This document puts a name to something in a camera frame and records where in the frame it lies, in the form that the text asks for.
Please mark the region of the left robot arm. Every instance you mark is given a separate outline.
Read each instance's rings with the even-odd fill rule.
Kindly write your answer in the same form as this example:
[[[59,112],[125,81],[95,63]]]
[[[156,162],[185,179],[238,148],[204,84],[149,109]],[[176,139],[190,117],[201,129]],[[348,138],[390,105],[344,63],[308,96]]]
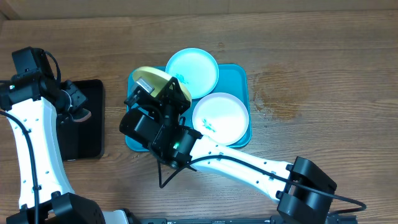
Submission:
[[[135,223],[126,208],[106,212],[77,195],[63,160],[82,149],[104,146],[104,118],[91,118],[87,97],[76,82],[62,80],[53,55],[26,47],[12,53],[16,74],[1,83],[1,114],[16,142],[21,192],[19,211],[8,223]]]

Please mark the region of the pink and green sponge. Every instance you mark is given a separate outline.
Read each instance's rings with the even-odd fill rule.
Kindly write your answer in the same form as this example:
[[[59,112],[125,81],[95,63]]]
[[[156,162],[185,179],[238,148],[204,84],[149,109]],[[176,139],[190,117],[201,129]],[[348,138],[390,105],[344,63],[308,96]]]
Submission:
[[[82,123],[91,117],[91,112],[82,108],[72,114],[72,119],[75,123]]]

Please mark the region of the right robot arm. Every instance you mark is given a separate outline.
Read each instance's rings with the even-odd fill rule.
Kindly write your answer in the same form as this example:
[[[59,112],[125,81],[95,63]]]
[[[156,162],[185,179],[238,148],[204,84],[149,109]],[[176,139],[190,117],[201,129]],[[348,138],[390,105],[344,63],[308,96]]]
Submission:
[[[180,124],[191,102],[176,78],[154,81],[138,78],[125,100],[128,112],[120,132],[140,143],[158,164],[177,172],[192,169],[240,181],[277,204],[288,223],[325,223],[336,183],[312,161],[271,161],[231,149]]]

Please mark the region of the yellow-green plate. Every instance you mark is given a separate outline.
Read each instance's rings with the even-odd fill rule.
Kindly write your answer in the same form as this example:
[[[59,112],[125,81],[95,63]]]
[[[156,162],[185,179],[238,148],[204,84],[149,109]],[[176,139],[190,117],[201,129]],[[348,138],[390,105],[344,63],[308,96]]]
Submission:
[[[139,67],[132,74],[134,85],[127,104],[176,105],[189,108],[192,96],[177,78],[154,67]]]

